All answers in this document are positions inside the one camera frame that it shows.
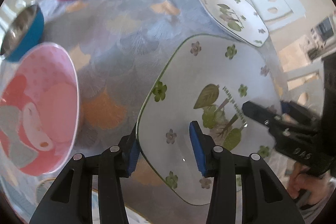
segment metal screw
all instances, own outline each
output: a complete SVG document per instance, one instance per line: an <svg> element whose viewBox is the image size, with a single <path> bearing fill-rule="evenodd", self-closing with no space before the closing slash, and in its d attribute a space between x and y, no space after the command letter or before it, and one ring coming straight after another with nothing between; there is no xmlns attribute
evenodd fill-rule
<svg viewBox="0 0 336 224"><path fill-rule="evenodd" d="M118 152L119 149L120 149L120 148L119 148L118 145L114 145L114 146L111 146L111 147L110 147L110 151L111 151L111 152Z"/></svg>
<svg viewBox="0 0 336 224"><path fill-rule="evenodd" d="M220 152L223 151L223 147L221 147L221 146L219 146L219 145L216 145L216 146L213 148L213 151L220 153Z"/></svg>
<svg viewBox="0 0 336 224"><path fill-rule="evenodd" d="M253 160L260 160L260 156L259 156L258 154L256 154L256 153L253 153L253 154L251 155L251 158L252 158Z"/></svg>
<svg viewBox="0 0 336 224"><path fill-rule="evenodd" d="M282 132L282 134L286 137L288 137L291 133L289 132L289 128L286 128L285 131Z"/></svg>
<svg viewBox="0 0 336 224"><path fill-rule="evenodd" d="M82 154L77 153L77 154L75 154L75 155L73 156L73 159L74 159L74 160L80 160L82 157L83 157Z"/></svg>

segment floral glass plate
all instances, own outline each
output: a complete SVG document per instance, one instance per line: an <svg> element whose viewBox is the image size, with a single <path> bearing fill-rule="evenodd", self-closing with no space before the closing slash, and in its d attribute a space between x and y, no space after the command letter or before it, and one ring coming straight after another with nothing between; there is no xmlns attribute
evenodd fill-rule
<svg viewBox="0 0 336 224"><path fill-rule="evenodd" d="M256 47L261 47L267 40L267 27L246 0L200 0L200 2L219 26L235 38Z"/></svg>
<svg viewBox="0 0 336 224"><path fill-rule="evenodd" d="M162 71L139 114L137 138L148 163L184 201L207 204L212 189L212 180L197 169L191 121L232 153L268 156L274 140L265 126L243 115L248 100L281 112L264 59L245 43L190 37Z"/></svg>

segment patterned tablecloth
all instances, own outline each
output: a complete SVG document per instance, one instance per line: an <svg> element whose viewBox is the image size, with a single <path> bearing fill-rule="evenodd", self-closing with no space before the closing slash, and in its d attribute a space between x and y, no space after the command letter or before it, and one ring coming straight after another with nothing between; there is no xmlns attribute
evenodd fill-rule
<svg viewBox="0 0 336 224"><path fill-rule="evenodd" d="M228 35L207 15L198 0L38 0L45 16L42 41L63 46L78 71L85 122L71 155L100 154L128 135L154 81L176 48L189 36ZM287 82L268 39L258 49L278 93L288 98ZM0 91L17 64L2 62ZM21 173L0 149L0 180L13 208L29 222L42 180ZM136 171L122 179L125 203L152 223L205 223L209 206L180 199L142 156Z"/></svg>

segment blue bowl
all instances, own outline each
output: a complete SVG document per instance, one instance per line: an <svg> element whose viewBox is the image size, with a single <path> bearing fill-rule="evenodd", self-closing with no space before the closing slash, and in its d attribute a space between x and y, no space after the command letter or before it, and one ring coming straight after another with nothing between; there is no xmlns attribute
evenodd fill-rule
<svg viewBox="0 0 336 224"><path fill-rule="evenodd" d="M8 28L1 45L0 58L18 62L39 43L44 29L44 17L38 4L26 7Z"/></svg>

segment pink plastic bowl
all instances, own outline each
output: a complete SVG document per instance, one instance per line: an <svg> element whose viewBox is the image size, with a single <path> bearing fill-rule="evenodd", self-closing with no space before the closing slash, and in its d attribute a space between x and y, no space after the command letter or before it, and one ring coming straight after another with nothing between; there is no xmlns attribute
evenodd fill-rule
<svg viewBox="0 0 336 224"><path fill-rule="evenodd" d="M0 142L23 173L58 170L69 157L79 121L76 70L68 53L42 43L24 57L0 101Z"/></svg>

